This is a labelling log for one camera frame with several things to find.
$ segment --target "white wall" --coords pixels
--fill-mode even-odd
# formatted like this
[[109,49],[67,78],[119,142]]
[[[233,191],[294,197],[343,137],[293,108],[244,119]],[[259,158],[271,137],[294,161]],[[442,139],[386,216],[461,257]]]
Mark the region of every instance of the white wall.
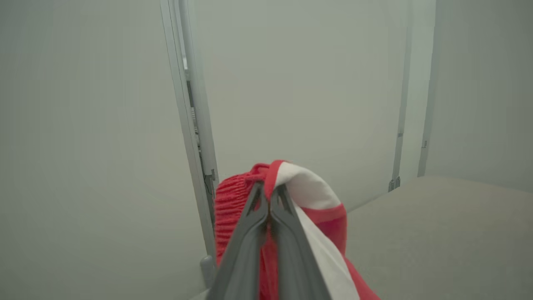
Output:
[[200,292],[159,2],[2,1],[0,23],[0,298]]
[[533,192],[533,2],[439,0],[426,175]]
[[196,2],[220,179],[291,160],[348,209],[387,192],[407,0]]
[[418,176],[433,55],[435,4],[436,0],[413,0],[409,87],[400,160],[402,185]]

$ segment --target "red fabric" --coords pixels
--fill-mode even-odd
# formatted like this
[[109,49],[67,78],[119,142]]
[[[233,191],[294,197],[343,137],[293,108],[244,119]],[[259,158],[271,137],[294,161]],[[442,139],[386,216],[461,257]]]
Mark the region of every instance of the red fabric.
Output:
[[[268,200],[274,190],[279,166],[283,161],[274,161],[271,165],[256,164],[250,172],[232,176],[220,183],[216,190],[215,204],[215,245],[216,262],[220,265],[222,256],[228,246],[233,230],[244,209],[248,195],[254,183],[264,181],[264,190]],[[346,210],[341,204],[326,210],[302,208],[317,227],[327,236],[341,252],[361,300],[379,300],[366,285],[357,270],[346,259]],[[270,225],[266,242],[260,255],[260,299],[278,299],[278,260],[277,247]]]

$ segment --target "white fabric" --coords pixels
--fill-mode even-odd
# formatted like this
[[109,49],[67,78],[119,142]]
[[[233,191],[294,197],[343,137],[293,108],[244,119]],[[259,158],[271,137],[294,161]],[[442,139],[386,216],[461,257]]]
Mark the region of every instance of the white fabric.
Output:
[[341,205],[340,200],[322,178],[291,163],[284,162],[279,167],[276,187],[282,184],[287,186],[332,300],[358,300],[359,294],[341,253],[301,209],[333,208]]

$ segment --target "red and white cloth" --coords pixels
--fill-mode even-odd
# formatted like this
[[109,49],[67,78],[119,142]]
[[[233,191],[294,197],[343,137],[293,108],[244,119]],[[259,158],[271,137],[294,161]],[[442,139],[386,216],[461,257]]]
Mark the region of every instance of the red and white cloth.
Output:
[[[218,264],[237,226],[248,194],[258,180],[264,181],[268,200],[277,186],[286,184],[332,300],[379,300],[345,257],[347,221],[342,202],[318,175],[286,161],[256,164],[250,172],[220,183],[215,198]],[[268,234],[261,248],[260,299],[278,299],[277,266],[276,243]]]

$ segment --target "white panel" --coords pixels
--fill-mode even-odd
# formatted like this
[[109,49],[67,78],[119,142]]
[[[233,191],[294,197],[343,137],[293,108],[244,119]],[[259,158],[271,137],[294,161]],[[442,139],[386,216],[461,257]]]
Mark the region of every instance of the white panel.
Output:
[[0,299],[201,292],[159,2],[2,1],[0,23]]
[[404,185],[418,174],[429,89],[436,0],[413,0],[409,89],[400,161]]
[[387,191],[407,0],[196,3],[220,179],[291,160],[347,208]]
[[426,175],[533,192],[532,10],[522,0],[439,1]]

